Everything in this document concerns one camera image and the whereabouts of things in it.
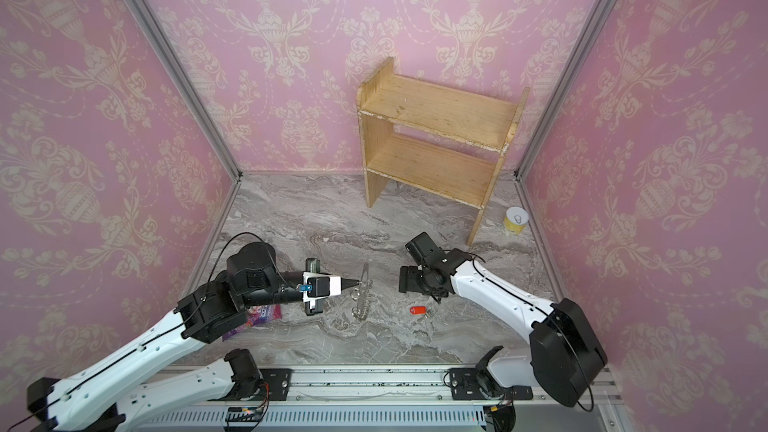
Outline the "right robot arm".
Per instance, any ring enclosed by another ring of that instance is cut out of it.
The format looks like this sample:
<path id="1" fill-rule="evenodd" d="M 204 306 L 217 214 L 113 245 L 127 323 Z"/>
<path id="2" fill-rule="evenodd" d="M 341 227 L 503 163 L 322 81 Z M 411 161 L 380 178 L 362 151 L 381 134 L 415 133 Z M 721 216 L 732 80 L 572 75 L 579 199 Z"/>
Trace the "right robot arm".
<path id="1" fill-rule="evenodd" d="M 451 295 L 484 308 L 511 327 L 529 346 L 525 354 L 489 350 L 475 365 L 475 383 L 490 399 L 515 387 L 538 386 L 557 403 L 573 408 L 608 364 L 605 350 L 583 309 L 573 300 L 537 297 L 486 269 L 475 254 L 445 250 L 425 232 L 405 245 L 413 266 L 399 272 L 399 291 L 439 302 Z"/>

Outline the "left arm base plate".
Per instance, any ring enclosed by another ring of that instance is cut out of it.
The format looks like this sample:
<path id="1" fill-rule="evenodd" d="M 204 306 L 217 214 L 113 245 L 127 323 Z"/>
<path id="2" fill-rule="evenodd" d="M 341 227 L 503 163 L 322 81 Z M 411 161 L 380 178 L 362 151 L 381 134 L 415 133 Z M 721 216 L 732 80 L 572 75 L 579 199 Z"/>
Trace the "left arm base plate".
<path id="1" fill-rule="evenodd" d="M 267 368 L 234 376 L 233 388 L 224 400 L 285 401 L 290 390 L 293 370 Z"/>

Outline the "red capped key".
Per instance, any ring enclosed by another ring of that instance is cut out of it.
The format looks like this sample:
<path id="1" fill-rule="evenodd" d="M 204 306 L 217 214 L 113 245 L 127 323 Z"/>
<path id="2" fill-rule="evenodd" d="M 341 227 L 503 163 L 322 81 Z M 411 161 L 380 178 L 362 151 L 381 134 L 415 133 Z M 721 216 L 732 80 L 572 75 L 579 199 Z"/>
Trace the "red capped key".
<path id="1" fill-rule="evenodd" d="M 412 306 L 409 312 L 414 318 L 424 318 L 428 316 L 429 309 L 426 306 Z"/>

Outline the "metal key ring plate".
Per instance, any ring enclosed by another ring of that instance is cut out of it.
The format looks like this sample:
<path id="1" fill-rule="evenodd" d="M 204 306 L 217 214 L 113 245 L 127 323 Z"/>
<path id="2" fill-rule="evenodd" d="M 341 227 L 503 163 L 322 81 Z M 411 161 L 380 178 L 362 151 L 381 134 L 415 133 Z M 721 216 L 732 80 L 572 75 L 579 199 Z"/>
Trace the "metal key ring plate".
<path id="1" fill-rule="evenodd" d="M 355 306 L 352 309 L 352 313 L 353 317 L 358 321 L 365 321 L 369 313 L 369 294 L 372 286 L 369 270 L 369 263 L 366 262 L 363 265 L 358 287 L 353 294 Z"/>

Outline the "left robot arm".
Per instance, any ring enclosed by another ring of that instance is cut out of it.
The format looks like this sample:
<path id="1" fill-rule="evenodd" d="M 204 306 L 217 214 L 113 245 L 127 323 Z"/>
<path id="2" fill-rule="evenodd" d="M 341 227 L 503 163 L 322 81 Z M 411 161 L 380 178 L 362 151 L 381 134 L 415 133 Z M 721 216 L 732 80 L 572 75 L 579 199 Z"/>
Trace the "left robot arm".
<path id="1" fill-rule="evenodd" d="M 156 324 L 96 364 L 67 378 L 43 377 L 27 388 L 38 431 L 133 431 L 172 410 L 206 400 L 270 397 L 252 355 L 237 349 L 205 367 L 152 382 L 167 365 L 244 325 L 255 306 L 301 303 L 322 313 L 326 299 L 358 286 L 323 273 L 309 259 L 300 272 L 279 271 L 274 247 L 259 236 L 222 271 L 183 297 Z"/>

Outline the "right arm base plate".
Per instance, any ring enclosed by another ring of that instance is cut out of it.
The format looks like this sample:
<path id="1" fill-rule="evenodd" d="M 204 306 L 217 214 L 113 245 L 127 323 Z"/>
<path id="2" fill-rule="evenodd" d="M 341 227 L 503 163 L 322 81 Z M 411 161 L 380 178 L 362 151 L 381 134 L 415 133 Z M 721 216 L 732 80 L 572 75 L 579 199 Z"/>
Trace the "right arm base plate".
<path id="1" fill-rule="evenodd" d="M 450 368 L 444 376 L 444 384 L 450 389 L 455 401 L 495 400 L 506 403 L 534 398 L 531 387 L 503 388 L 489 374 L 479 372 L 476 368 Z"/>

